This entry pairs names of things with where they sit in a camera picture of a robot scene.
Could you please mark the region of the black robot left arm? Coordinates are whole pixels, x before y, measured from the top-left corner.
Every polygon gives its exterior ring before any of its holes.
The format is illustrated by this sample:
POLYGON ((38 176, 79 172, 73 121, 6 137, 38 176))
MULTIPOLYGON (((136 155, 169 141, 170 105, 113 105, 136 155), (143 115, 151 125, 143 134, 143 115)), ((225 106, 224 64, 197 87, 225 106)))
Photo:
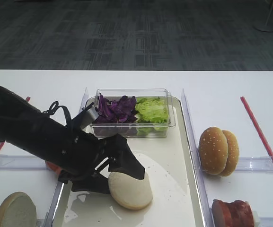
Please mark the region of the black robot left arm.
POLYGON ((97 177, 99 164, 142 180, 145 169, 120 134, 98 139, 84 131, 98 117, 88 105, 75 117, 53 102, 41 112, 0 86, 0 142, 8 142, 61 168, 59 180, 85 181, 97 177))

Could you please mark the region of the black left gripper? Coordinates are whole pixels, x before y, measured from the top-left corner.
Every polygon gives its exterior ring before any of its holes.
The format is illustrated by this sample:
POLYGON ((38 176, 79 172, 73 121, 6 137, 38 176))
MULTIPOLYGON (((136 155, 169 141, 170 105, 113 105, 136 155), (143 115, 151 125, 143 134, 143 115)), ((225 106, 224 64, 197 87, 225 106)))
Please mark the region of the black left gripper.
POLYGON ((119 172, 143 180, 145 168, 120 134, 98 139, 82 130, 92 123, 90 117, 75 117, 66 125, 45 118, 44 160, 60 167, 64 183, 72 181, 72 192, 110 194, 108 180, 100 176, 99 164, 109 172, 119 172))

